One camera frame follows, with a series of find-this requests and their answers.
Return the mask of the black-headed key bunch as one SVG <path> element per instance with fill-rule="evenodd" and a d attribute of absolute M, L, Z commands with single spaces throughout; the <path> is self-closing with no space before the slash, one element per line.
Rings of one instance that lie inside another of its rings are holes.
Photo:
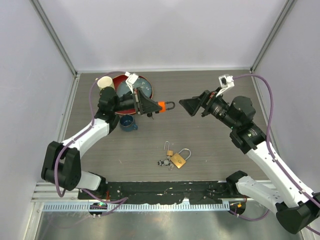
<path fill-rule="evenodd" d="M 153 113 L 152 113 L 152 112 L 149 112 L 149 113 L 147 114 L 147 117 L 150 118 L 150 119 L 152 119 L 152 120 L 154 120 L 154 116 L 153 116 Z"/>

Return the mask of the orange black padlock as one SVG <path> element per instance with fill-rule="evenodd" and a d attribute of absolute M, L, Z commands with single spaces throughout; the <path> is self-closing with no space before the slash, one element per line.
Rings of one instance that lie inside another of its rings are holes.
<path fill-rule="evenodd" d="M 158 101 L 157 104 L 160 106 L 159 113 L 173 110 L 176 107 L 176 104 L 173 101 Z"/>

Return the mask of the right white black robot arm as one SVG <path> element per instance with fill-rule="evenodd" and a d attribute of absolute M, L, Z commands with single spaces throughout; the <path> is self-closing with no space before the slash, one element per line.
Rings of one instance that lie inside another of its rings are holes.
<path fill-rule="evenodd" d="M 275 186 L 272 190 L 243 171 L 227 177 L 226 193 L 254 199 L 275 214 L 281 226 L 296 234 L 320 216 L 320 194 L 304 184 L 267 141 L 266 134 L 253 122 L 256 113 L 250 98 L 237 96 L 231 104 L 216 91 L 181 99 L 179 103 L 194 116 L 203 108 L 202 117 L 212 115 L 231 129 L 232 143 L 253 160 Z"/>

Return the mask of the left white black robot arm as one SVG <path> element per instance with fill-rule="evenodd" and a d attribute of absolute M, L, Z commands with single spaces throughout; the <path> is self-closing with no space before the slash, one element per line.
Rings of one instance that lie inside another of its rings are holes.
<path fill-rule="evenodd" d="M 164 112 L 165 105 L 164 101 L 156 102 L 147 97 L 140 88 L 121 97 L 112 87 L 103 88 L 99 93 L 98 110 L 91 122 L 69 139 L 48 145 L 41 178 L 55 184 L 57 189 L 87 189 L 93 198 L 102 199 L 107 192 L 106 179 L 83 171 L 82 156 L 116 128 L 119 111 L 135 109 L 138 114 L 151 117 L 153 113 Z"/>

